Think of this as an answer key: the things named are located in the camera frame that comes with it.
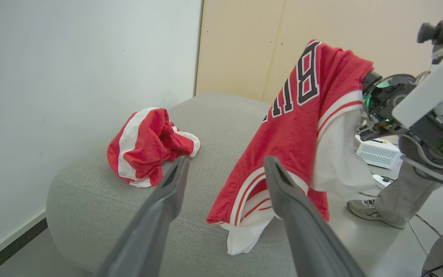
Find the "gray ottoman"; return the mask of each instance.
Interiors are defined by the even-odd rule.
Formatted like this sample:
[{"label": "gray ottoman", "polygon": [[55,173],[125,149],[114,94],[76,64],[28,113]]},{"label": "gray ottoman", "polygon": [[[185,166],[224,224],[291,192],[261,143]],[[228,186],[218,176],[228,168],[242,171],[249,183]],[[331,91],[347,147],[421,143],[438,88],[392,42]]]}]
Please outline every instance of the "gray ottoman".
[{"label": "gray ottoman", "polygon": [[[280,220],[267,226],[249,254],[238,256],[226,253],[228,231],[206,223],[218,192],[268,109],[266,103],[221,93],[202,94],[169,109],[176,126],[199,137],[202,147],[190,160],[182,211],[170,225],[160,276],[296,275]],[[91,272],[154,190],[119,179],[106,150],[104,145],[61,170],[47,198],[47,222],[57,248]],[[170,164],[163,164],[164,172]]]}]

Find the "white wall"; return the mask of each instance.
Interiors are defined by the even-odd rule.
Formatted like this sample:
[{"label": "white wall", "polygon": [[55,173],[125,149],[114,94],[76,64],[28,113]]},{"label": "white wall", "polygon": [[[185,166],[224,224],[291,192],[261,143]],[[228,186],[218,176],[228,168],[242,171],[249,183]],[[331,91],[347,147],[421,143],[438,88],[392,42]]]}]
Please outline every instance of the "white wall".
[{"label": "white wall", "polygon": [[202,0],[0,0],[0,239],[128,116],[192,97]]}]

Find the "shoe sole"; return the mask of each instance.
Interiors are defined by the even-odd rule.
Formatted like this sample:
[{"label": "shoe sole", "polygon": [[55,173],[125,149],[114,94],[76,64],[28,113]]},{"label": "shoe sole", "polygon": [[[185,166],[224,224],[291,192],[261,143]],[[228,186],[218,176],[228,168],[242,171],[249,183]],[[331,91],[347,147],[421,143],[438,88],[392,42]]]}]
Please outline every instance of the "shoe sole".
[{"label": "shoe sole", "polygon": [[382,217],[374,217],[374,216],[366,216],[364,214],[361,214],[360,212],[358,212],[356,209],[354,209],[352,206],[350,206],[349,203],[346,204],[348,206],[348,209],[350,210],[350,212],[352,214],[354,214],[355,216],[360,217],[361,219],[365,219],[365,220],[370,220],[370,221],[380,221],[383,222],[391,227],[403,230],[405,227],[404,226],[400,226],[400,225],[394,225],[393,223],[389,223],[386,222]]}]

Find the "white box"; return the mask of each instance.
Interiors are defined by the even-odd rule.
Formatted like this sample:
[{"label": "white box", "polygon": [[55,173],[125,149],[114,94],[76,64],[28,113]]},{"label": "white box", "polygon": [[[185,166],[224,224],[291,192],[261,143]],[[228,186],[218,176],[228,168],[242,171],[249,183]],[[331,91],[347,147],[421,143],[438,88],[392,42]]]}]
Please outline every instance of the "white box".
[{"label": "white box", "polygon": [[391,169],[401,156],[401,151],[388,140],[375,138],[363,142],[359,135],[355,135],[356,154],[361,156],[369,165]]}]

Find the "wooden panel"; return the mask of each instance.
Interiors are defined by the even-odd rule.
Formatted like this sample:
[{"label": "wooden panel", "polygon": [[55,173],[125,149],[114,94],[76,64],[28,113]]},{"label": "wooden panel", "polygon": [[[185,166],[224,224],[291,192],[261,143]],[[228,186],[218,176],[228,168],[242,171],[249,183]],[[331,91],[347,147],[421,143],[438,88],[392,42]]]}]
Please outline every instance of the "wooden panel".
[{"label": "wooden panel", "polygon": [[284,0],[205,0],[196,94],[262,99]]},{"label": "wooden panel", "polygon": [[418,44],[424,22],[443,19],[438,0],[286,0],[263,101],[271,103],[311,39],[352,49],[377,73],[428,70],[432,44]]}]

